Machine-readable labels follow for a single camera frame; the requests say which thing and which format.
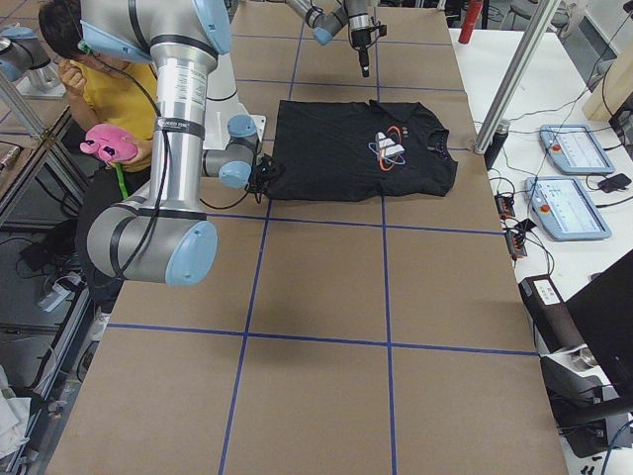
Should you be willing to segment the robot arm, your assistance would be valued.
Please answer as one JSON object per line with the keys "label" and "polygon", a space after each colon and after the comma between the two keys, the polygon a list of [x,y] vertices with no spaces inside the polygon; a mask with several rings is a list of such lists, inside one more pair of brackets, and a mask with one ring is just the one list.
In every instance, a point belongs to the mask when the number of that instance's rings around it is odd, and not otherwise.
{"label": "robot arm", "polygon": [[284,1],[297,13],[313,31],[317,42],[325,46],[345,27],[348,28],[348,40],[357,51],[363,77],[370,75],[369,48],[373,42],[372,34],[379,26],[370,23],[366,1],[341,1],[330,13],[312,1]]}
{"label": "robot arm", "polygon": [[85,1],[87,45],[154,65],[157,96],[150,180],[104,211],[87,238],[89,256],[117,280],[194,285],[209,273],[218,232],[200,204],[200,181],[260,192],[265,121],[210,92],[233,84],[231,31],[222,1]]}

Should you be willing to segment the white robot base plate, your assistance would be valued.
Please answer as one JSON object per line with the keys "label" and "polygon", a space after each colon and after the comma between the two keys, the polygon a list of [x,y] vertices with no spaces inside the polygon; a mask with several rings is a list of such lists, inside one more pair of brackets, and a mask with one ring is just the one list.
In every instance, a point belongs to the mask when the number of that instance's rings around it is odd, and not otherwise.
{"label": "white robot base plate", "polygon": [[208,113],[205,119],[204,150],[224,150],[231,138],[258,135],[260,141],[266,127],[266,117],[250,114]]}

